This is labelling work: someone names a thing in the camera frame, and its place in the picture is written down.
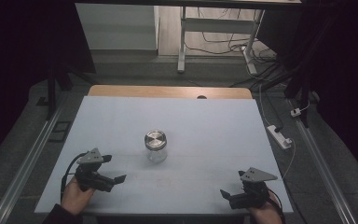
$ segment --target electrical outlet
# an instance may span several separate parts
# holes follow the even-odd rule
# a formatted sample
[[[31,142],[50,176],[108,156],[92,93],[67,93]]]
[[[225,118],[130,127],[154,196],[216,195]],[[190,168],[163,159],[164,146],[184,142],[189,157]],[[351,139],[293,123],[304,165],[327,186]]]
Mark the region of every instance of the electrical outlet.
[[[293,118],[297,117],[297,116],[301,115],[301,110],[299,108],[291,110],[290,114],[292,115]]]
[[[287,149],[287,148],[291,147],[292,140],[290,140],[290,138],[284,138],[283,135],[281,134],[281,132],[275,133],[275,129],[276,129],[275,125],[270,125],[267,127],[267,130],[274,137],[275,141],[277,141],[279,146],[282,149]]]

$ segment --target jar lid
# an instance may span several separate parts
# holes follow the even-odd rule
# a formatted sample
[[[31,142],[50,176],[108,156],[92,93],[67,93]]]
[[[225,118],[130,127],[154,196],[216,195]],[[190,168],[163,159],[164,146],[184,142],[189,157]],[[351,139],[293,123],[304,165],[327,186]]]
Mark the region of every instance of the jar lid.
[[[159,130],[150,131],[145,135],[145,145],[148,149],[159,151],[167,145],[165,133]]]

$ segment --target hand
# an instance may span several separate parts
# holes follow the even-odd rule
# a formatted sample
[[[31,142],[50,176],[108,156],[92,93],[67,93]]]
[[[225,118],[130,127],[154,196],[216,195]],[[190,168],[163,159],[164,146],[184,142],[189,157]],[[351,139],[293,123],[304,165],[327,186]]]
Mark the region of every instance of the hand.
[[[269,191],[269,197],[272,199],[275,203],[277,202],[277,199],[275,198],[275,195],[273,195]],[[281,218],[278,215],[277,210],[272,206],[271,203],[266,202],[263,206],[259,208],[253,208],[250,207],[248,210],[251,212],[252,216],[255,217],[255,221],[257,224],[282,224]]]
[[[88,189],[82,191],[77,183],[75,177],[66,185],[63,192],[61,207],[68,211],[70,214],[79,215],[89,204],[95,189]]]

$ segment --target white table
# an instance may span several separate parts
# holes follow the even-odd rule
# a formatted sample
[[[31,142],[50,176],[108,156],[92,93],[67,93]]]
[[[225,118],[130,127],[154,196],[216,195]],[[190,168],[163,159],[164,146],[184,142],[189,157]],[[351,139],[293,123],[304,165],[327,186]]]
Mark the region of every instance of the white table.
[[[153,129],[167,135],[168,158],[160,164],[145,155],[144,136]],[[242,193],[238,171],[251,166],[279,177],[267,185],[280,196],[283,212],[293,212],[252,99],[85,97],[36,213],[48,213],[60,202],[69,162],[94,147],[113,155],[101,175],[127,178],[112,192],[95,192],[85,210],[89,214],[246,213],[232,210],[220,189]]]

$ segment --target wooden table edge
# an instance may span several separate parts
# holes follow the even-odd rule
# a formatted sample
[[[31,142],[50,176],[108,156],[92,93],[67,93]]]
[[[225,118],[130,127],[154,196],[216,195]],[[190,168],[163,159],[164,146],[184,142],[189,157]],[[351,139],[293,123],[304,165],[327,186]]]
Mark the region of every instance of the wooden table edge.
[[[88,96],[253,99],[245,88],[94,85]]]

